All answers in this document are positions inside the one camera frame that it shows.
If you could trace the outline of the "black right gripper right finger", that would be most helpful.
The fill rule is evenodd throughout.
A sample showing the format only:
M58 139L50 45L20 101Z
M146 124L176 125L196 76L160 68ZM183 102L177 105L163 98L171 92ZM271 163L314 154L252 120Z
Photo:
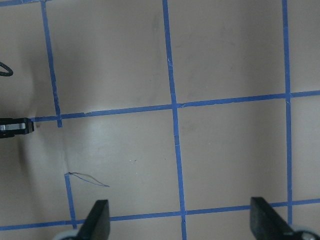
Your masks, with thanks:
M256 240L295 239L295 231L263 197L250 199L250 230Z

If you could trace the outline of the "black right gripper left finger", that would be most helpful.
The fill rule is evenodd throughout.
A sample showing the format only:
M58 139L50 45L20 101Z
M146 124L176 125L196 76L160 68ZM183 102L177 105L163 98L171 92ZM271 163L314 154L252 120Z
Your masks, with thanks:
M97 200L76 235L77 240L107 240L110 235L109 201Z

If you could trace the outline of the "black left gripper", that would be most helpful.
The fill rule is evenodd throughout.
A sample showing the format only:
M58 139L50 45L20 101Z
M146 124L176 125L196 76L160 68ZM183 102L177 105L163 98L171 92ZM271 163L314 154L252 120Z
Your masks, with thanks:
M34 130L34 122L29 118L0 119L1 138L12 138L16 135L26 135L32 133Z

